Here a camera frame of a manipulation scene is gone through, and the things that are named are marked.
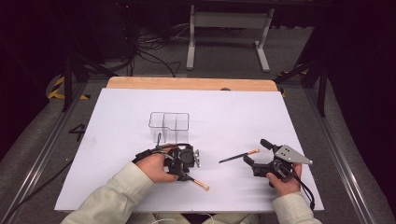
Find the shirt cuff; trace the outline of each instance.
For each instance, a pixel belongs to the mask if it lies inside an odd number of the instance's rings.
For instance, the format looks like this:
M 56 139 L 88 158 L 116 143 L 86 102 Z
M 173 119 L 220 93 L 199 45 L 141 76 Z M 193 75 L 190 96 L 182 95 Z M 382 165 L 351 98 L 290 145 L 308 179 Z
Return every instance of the shirt cuff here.
M 122 170 L 116 173 L 113 176 L 113 180 L 130 195 L 134 203 L 139 203 L 154 184 L 150 178 L 132 162 L 126 164 Z
M 314 217 L 314 213 L 301 192 L 279 197 L 273 201 L 273 206 L 279 223 L 294 223 L 301 219 Z

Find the person's left hand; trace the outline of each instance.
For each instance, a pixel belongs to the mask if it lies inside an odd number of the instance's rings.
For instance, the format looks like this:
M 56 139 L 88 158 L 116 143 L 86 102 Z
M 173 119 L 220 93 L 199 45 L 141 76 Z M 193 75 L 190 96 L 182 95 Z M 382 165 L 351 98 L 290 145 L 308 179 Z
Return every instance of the person's left hand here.
M 178 179 L 177 175 L 169 175 L 163 169 L 165 156 L 162 154 L 152 154 L 145 159 L 138 161 L 136 166 L 139 167 L 154 183 L 174 182 Z

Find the person's arm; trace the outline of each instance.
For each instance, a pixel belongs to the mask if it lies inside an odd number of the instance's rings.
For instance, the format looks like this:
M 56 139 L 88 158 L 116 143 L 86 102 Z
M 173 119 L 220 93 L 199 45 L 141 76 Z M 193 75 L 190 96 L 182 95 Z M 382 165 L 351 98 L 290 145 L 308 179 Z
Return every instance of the person's arm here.
M 297 176 L 301 178 L 302 165 L 293 164 L 293 169 Z M 314 218 L 314 213 L 306 203 L 301 193 L 300 183 L 297 180 L 291 176 L 280 180 L 271 173 L 267 174 L 267 178 L 274 185 L 277 195 L 279 196 L 273 201 L 279 223 L 321 223 Z
M 163 170 L 163 161 L 163 155 L 154 154 L 136 164 L 129 162 L 62 224 L 125 223 L 154 183 L 177 180 Z

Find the hand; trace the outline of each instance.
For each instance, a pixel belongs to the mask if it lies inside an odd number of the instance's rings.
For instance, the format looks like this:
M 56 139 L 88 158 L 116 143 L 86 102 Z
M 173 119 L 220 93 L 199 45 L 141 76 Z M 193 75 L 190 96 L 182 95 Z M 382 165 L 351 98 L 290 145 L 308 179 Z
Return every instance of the hand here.
M 162 154 L 152 154 L 145 159 L 138 161 L 136 166 L 139 167 L 154 183 L 174 182 L 178 179 L 177 175 L 169 175 L 163 170 L 163 161 L 165 156 Z
M 297 176 L 301 179 L 303 166 L 300 163 L 294 163 L 292 168 L 296 172 Z M 299 192 L 301 190 L 300 183 L 291 175 L 288 175 L 286 178 L 280 180 L 276 177 L 276 175 L 268 173 L 267 178 L 274 185 L 279 197 L 290 193 Z

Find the white desk frame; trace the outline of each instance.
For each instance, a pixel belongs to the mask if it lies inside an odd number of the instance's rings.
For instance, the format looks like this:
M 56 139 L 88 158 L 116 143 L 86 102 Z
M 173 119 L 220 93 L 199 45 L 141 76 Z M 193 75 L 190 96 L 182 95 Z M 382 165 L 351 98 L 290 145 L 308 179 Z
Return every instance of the white desk frame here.
M 257 54 L 259 55 L 262 71 L 269 72 L 270 67 L 264 54 L 263 46 L 265 38 L 270 28 L 274 10 L 269 9 L 268 13 L 219 13 L 219 12 L 195 12 L 191 6 L 190 16 L 190 44 L 187 55 L 187 70 L 194 67 L 195 55 L 195 27 L 226 27 L 226 28 L 246 28 L 262 29 L 262 38 L 255 41 Z

